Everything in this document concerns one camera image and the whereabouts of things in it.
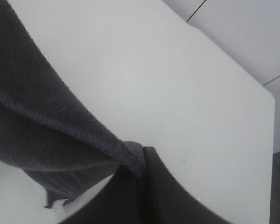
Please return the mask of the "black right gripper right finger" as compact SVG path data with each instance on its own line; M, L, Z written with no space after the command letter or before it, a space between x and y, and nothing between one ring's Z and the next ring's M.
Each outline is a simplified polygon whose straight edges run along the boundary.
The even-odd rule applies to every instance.
M146 178L151 216L157 224L227 224L205 207L172 176L155 148L145 147Z

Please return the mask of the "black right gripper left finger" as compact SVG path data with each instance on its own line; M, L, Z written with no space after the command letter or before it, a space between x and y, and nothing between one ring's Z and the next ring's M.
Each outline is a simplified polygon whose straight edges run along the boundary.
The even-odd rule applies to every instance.
M147 174L120 167L105 187L62 224L157 224Z

